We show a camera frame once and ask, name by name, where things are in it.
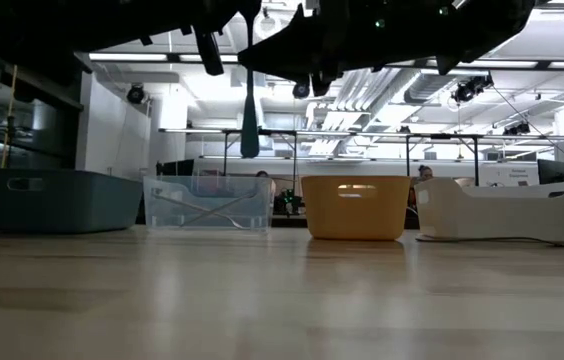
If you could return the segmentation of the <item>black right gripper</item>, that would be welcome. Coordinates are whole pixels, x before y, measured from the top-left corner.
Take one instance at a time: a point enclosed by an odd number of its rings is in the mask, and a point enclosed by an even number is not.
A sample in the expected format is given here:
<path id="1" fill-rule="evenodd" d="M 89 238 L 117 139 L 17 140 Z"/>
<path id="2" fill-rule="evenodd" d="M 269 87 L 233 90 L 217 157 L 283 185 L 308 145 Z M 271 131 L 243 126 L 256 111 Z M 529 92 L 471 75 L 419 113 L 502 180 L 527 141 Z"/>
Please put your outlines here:
<path id="1" fill-rule="evenodd" d="M 462 61 L 451 39 L 462 15 L 453 2 L 319 0 L 311 16 L 299 5 L 286 27 L 239 52 L 238 62 L 270 75 L 309 73 L 317 96 L 346 71 L 418 58 L 436 57 L 444 74 Z"/>

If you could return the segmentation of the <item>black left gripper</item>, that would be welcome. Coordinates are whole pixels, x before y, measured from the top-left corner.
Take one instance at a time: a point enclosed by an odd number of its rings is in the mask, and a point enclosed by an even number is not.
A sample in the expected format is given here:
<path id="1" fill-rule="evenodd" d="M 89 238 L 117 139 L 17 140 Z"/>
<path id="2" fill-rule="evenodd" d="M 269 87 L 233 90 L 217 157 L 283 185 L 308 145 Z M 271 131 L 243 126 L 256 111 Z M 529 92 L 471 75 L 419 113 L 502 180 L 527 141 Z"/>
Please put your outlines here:
<path id="1" fill-rule="evenodd" d="M 261 13 L 262 0 L 223 0 L 221 10 L 216 0 L 159 0 L 164 5 L 153 18 L 161 32 L 179 29 L 184 35 L 194 34 L 198 53 L 208 75 L 224 73 L 215 33 L 228 24 L 254 24 Z"/>

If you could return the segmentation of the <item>white round ceiling lamp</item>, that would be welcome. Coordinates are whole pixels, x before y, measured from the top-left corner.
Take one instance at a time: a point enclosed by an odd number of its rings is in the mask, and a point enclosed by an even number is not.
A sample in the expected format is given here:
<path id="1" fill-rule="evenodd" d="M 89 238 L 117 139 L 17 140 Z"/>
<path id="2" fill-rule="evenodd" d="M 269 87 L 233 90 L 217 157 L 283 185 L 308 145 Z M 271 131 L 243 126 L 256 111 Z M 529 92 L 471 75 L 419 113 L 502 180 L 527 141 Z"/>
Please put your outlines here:
<path id="1" fill-rule="evenodd" d="M 277 29 L 278 21 L 264 9 L 258 16 L 256 21 L 257 29 L 265 34 L 274 33 Z"/>

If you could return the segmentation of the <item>black device green light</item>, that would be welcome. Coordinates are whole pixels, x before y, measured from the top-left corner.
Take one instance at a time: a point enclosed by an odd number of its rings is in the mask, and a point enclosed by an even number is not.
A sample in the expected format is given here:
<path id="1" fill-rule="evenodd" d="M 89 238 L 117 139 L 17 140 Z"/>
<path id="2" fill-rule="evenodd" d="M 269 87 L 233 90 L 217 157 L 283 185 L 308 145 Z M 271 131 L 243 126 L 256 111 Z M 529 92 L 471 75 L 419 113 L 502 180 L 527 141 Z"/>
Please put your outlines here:
<path id="1" fill-rule="evenodd" d="M 281 192 L 274 197 L 273 214 L 284 216 L 298 215 L 301 204 L 302 198 L 296 196 L 293 190 L 282 189 Z"/>

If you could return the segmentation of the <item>clear plastic bin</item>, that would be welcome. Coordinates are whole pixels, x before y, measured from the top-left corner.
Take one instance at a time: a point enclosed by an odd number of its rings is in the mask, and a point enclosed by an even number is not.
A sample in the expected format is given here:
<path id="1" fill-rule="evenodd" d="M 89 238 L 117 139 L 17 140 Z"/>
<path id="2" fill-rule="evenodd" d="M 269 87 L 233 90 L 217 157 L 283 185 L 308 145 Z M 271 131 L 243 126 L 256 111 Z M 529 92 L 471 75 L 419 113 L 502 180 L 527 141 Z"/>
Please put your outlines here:
<path id="1" fill-rule="evenodd" d="M 269 178 L 245 176 L 146 176 L 143 195 L 146 224 L 153 228 L 186 230 L 239 230 L 217 216 L 204 218 L 181 227 L 199 212 L 157 200 L 153 195 L 169 197 L 205 208 L 215 208 L 235 198 L 244 200 L 222 211 L 244 227 L 243 231 L 268 232 L 273 214 L 273 182 Z"/>

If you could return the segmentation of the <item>black monitor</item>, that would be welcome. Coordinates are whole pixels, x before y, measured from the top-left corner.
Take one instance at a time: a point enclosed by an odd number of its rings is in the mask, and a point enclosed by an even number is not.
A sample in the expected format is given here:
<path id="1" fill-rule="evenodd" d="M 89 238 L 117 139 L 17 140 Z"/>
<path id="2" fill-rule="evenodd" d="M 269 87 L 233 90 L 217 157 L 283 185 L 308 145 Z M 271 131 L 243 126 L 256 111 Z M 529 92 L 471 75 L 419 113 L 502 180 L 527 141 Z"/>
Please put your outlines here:
<path id="1" fill-rule="evenodd" d="M 194 170 L 194 160 L 180 160 L 156 164 L 158 176 L 191 176 Z"/>
<path id="2" fill-rule="evenodd" d="M 541 185 L 564 182 L 564 162 L 538 159 L 537 166 Z"/>

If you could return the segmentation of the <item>orange plastic bin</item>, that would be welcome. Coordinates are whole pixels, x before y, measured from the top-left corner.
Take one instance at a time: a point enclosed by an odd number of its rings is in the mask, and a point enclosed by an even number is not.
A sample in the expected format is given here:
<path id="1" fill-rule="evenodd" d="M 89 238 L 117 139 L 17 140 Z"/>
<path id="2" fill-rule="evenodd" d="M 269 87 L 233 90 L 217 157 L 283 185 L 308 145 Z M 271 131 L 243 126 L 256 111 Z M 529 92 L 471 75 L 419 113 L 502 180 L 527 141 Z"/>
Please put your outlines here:
<path id="1" fill-rule="evenodd" d="M 406 176 L 305 176 L 307 227 L 315 239 L 398 239 L 406 219 Z"/>

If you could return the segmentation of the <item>dark teal plastic bin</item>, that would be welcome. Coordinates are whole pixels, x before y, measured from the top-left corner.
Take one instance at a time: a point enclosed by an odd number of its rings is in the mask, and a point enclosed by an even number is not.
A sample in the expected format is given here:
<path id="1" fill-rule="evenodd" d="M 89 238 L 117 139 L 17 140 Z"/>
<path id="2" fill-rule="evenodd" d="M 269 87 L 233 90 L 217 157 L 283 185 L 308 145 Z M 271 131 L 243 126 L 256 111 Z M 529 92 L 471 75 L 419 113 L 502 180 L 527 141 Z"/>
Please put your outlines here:
<path id="1" fill-rule="evenodd" d="M 0 231 L 80 234 L 136 222 L 143 185 L 69 169 L 0 169 Z"/>

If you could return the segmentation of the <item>white plastic bin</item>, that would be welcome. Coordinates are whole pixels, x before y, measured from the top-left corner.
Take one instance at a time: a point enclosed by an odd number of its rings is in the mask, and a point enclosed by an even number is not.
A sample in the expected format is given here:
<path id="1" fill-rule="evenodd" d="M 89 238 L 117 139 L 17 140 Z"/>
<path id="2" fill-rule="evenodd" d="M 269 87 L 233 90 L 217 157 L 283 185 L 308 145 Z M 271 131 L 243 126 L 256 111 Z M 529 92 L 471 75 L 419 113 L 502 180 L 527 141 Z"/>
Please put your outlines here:
<path id="1" fill-rule="evenodd" d="M 426 237 L 564 243 L 564 183 L 462 187 L 452 179 L 435 178 L 414 190 L 420 231 Z"/>

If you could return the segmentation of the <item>long black frame table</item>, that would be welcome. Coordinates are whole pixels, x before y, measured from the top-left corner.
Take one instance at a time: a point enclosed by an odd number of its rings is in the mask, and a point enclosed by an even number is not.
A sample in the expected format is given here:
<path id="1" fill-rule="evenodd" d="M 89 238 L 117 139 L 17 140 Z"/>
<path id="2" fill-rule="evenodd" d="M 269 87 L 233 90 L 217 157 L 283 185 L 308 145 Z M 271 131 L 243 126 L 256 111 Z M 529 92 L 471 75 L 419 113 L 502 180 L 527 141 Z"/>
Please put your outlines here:
<path id="1" fill-rule="evenodd" d="M 485 166 L 503 163 L 531 167 L 530 155 L 548 153 L 564 159 L 564 135 L 488 135 L 461 133 L 405 133 L 264 129 L 259 154 L 240 153 L 238 129 L 161 129 L 182 135 L 185 157 L 200 171 L 270 174 L 397 174 L 415 177 L 417 167 L 429 165 L 437 176 L 481 181 Z"/>

